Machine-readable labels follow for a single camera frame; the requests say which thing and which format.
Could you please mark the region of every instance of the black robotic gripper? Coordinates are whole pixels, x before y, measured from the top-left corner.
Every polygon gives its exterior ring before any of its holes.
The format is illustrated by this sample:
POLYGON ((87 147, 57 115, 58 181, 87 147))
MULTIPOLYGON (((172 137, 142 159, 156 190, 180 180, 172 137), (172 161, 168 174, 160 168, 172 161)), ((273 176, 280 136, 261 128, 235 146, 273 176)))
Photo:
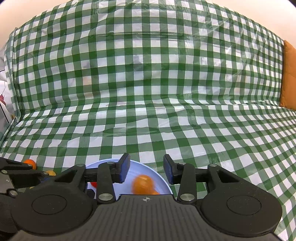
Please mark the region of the black robotic gripper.
POLYGON ((0 158, 0 240, 280 240, 274 234, 279 201, 216 164, 199 169, 166 154, 166 177, 180 184, 177 199, 122 194, 116 200, 113 183, 123 183, 129 167, 125 153, 118 162, 91 169, 78 164, 49 176, 0 158), (87 182, 97 182, 95 199, 87 182), (197 182, 206 183, 202 199, 197 182))

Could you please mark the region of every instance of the silver screw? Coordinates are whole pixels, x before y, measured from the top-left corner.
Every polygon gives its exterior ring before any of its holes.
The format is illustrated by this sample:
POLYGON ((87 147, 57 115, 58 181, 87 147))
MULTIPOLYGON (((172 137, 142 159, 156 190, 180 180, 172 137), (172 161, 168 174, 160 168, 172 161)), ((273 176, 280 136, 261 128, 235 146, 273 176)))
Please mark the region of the silver screw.
POLYGON ((194 199, 194 196, 190 193, 184 193, 180 196, 180 198, 183 200, 183 201, 192 201, 194 199))
POLYGON ((16 197, 17 196, 17 192, 15 190, 10 190, 9 191, 9 194, 13 197, 16 197))
POLYGON ((113 195, 110 193, 102 193, 99 195, 101 201, 110 201, 113 198, 113 195))

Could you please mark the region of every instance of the beige wall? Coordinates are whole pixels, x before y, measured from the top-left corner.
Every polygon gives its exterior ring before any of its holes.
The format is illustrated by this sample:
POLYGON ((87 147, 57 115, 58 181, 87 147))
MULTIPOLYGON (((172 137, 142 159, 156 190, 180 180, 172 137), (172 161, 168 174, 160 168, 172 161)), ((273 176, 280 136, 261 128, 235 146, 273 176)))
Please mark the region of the beige wall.
MULTIPOLYGON (((0 46, 15 27, 67 0, 5 0, 0 4, 0 46)), ((296 8, 288 0, 208 0, 262 24, 296 47, 296 8)))

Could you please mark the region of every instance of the blue plate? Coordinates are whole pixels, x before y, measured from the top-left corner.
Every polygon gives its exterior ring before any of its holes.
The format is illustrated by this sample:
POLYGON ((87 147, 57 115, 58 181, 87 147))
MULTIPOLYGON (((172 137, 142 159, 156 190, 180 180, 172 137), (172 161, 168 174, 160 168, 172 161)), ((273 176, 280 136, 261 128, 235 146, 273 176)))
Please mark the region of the blue plate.
MULTIPOLYGON (((86 168, 96 168, 99 164, 108 162, 108 161, 114 161, 118 162, 118 159, 105 159, 98 162, 95 162, 93 164, 88 165, 86 168)), ((140 174, 145 174, 149 177, 151 177, 154 180, 155 184, 155 190, 159 192, 159 194, 173 194, 169 185, 166 183, 166 181, 153 169, 151 169, 148 166, 145 166, 144 164, 141 164, 137 161, 131 160, 131 166, 128 170, 128 173, 126 175, 126 180, 124 183, 114 183, 114 191, 116 195, 116 199, 119 198, 120 194, 133 194, 131 191, 132 188, 132 182, 134 178, 140 174)), ((90 184, 87 184, 87 188, 91 188, 96 192, 96 189, 90 184)))

